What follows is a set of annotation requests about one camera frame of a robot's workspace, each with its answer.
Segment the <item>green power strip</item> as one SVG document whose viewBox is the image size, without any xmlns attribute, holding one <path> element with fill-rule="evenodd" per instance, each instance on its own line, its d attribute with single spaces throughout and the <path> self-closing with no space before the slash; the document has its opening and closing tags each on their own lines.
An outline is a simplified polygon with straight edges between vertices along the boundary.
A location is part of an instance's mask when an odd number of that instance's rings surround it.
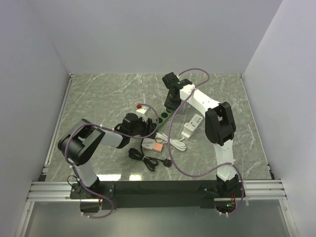
<svg viewBox="0 0 316 237">
<path fill-rule="evenodd" d="M 168 110 L 163 111 L 160 115 L 159 118 L 156 120 L 156 122 L 153 121 L 153 128 L 156 128 L 158 126 L 158 130 L 165 124 L 167 123 L 173 116 L 174 111 L 170 112 Z"/>
</svg>

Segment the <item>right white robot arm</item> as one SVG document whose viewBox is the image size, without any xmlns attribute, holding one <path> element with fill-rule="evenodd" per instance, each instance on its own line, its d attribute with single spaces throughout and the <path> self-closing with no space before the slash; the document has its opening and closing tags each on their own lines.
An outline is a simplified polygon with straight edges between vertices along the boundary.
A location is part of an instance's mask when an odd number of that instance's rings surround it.
<svg viewBox="0 0 316 237">
<path fill-rule="evenodd" d="M 178 79 L 178 76 L 171 72 L 166 74 L 162 81 L 168 89 L 164 106 L 168 111 L 173 112 L 167 133 L 167 147 L 172 164 L 180 173 L 192 178 L 203 177 L 216 170 L 217 193 L 222 197 L 228 197 L 235 192 L 241 179 L 241 175 L 237 173 L 234 166 L 233 139 L 237 128 L 230 104 L 215 101 L 201 92 L 198 87 L 205 84 L 206 80 L 194 85 L 188 79 Z M 170 148 L 170 134 L 174 119 L 186 103 L 204 116 L 204 131 L 215 149 L 217 166 L 203 174 L 193 175 L 181 170 L 175 163 Z"/>
</svg>

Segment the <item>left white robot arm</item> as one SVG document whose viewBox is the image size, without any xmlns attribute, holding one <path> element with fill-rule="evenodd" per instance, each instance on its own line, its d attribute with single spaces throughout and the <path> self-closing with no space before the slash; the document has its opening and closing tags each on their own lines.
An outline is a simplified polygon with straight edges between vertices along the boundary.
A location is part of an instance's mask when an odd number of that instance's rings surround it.
<svg viewBox="0 0 316 237">
<path fill-rule="evenodd" d="M 86 119 L 81 119 L 58 142 L 58 149 L 74 170 L 81 192 L 87 198 L 101 194 L 100 180 L 97 177 L 90 159 L 100 144 L 117 149 L 125 147 L 131 138 L 136 136 L 146 138 L 154 134 L 158 123 L 151 118 L 145 119 L 135 113 L 128 113 L 121 123 L 113 129 L 96 125 Z"/>
</svg>

